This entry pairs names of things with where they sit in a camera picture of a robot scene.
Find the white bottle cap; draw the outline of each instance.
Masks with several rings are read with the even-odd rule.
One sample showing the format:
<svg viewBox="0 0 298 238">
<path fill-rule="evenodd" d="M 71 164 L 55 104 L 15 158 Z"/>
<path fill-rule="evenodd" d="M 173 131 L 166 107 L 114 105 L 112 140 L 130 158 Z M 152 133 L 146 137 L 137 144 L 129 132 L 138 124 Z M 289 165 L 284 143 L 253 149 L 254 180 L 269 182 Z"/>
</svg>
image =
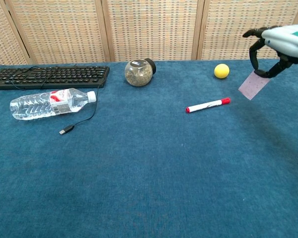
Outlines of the white bottle cap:
<svg viewBox="0 0 298 238">
<path fill-rule="evenodd" d="M 96 102 L 96 94 L 94 91 L 87 92 L 87 96 L 90 103 Z"/>
</svg>

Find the keyboard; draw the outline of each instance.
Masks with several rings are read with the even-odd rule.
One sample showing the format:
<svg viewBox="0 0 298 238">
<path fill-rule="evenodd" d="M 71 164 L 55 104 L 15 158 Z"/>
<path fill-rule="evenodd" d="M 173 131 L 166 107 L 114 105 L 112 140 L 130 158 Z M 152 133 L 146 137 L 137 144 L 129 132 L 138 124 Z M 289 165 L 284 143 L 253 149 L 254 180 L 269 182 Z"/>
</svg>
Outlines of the keyboard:
<svg viewBox="0 0 298 238">
<path fill-rule="evenodd" d="M 108 66 L 7 67 L 0 69 L 0 90 L 101 88 L 108 73 Z"/>
</svg>

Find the robotic hand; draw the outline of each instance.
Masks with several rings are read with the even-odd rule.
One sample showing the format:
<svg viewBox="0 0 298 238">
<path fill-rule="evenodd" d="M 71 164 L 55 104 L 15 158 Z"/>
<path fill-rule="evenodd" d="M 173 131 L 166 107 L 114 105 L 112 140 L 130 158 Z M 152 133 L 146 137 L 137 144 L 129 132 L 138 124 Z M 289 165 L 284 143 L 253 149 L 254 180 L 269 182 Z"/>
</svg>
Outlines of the robotic hand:
<svg viewBox="0 0 298 238">
<path fill-rule="evenodd" d="M 254 72 L 264 78 L 272 78 L 289 68 L 292 64 L 298 64 L 298 25 L 261 27 L 250 29 L 243 37 L 257 36 L 259 40 L 249 48 L 249 57 Z M 277 52 L 280 61 L 269 71 L 258 69 L 257 50 L 267 45 Z"/>
</svg>

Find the glass jar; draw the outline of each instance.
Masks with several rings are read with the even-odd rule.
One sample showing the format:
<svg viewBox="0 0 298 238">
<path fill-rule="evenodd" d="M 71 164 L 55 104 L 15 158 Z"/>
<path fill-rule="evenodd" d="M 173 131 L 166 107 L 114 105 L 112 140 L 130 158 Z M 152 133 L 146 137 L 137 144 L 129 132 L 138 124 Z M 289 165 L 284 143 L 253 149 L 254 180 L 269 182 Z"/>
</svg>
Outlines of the glass jar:
<svg viewBox="0 0 298 238">
<path fill-rule="evenodd" d="M 151 81 L 155 71 L 156 67 L 151 59 L 136 59 L 126 65 L 125 78 L 131 85 L 142 87 Z"/>
</svg>

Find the marker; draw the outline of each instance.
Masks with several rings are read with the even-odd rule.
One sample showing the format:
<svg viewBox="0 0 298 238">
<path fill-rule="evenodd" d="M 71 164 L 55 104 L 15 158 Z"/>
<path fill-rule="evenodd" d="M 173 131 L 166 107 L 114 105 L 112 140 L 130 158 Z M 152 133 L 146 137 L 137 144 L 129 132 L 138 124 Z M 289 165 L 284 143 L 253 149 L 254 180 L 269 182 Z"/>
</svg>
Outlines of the marker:
<svg viewBox="0 0 298 238">
<path fill-rule="evenodd" d="M 205 109 L 205 108 L 211 108 L 211 107 L 220 106 L 220 105 L 228 104 L 228 103 L 230 103 L 230 98 L 223 98 L 221 100 L 216 100 L 216 101 L 212 101 L 212 102 L 209 102 L 209 103 L 202 103 L 202 104 L 199 104 L 199 105 L 187 107 L 185 109 L 185 111 L 187 113 L 192 113 L 192 112 L 202 110 L 202 109 Z"/>
</svg>

